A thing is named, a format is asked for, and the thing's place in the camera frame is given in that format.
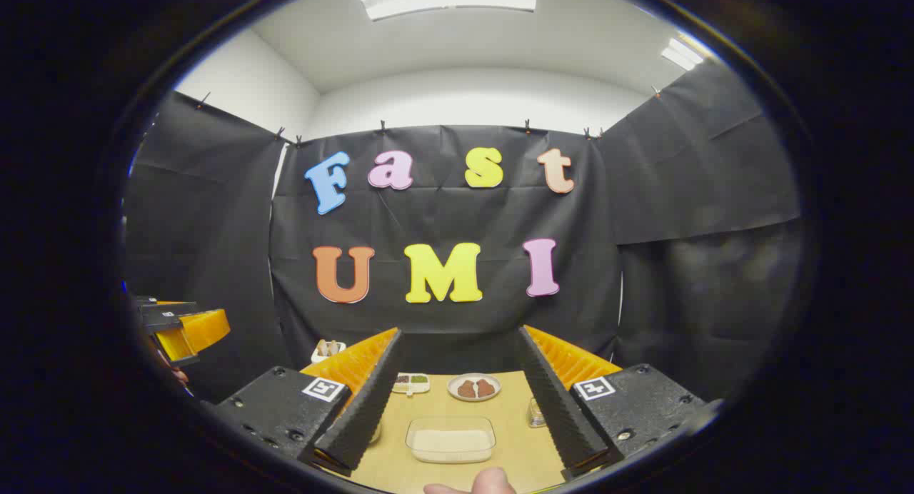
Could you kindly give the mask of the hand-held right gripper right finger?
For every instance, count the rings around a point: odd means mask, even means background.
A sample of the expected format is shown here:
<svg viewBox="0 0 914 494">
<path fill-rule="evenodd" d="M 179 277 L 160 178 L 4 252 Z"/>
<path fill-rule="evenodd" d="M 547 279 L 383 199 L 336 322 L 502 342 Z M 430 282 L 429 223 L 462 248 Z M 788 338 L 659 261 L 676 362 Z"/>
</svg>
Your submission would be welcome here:
<svg viewBox="0 0 914 494">
<path fill-rule="evenodd" d="M 645 455 L 705 409 L 653 365 L 621 368 L 530 326 L 515 347 L 568 480 Z"/>
</svg>

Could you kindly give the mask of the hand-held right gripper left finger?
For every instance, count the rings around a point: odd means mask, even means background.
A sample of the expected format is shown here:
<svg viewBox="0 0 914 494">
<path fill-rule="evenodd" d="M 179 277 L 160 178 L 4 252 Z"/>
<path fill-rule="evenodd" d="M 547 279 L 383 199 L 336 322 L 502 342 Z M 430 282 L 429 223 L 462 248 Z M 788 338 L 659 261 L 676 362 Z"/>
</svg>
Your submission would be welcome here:
<svg viewBox="0 0 914 494">
<path fill-rule="evenodd" d="M 391 328 L 300 371 L 274 366 L 213 413 L 268 450 L 351 475 L 378 430 L 404 343 Z"/>
</svg>

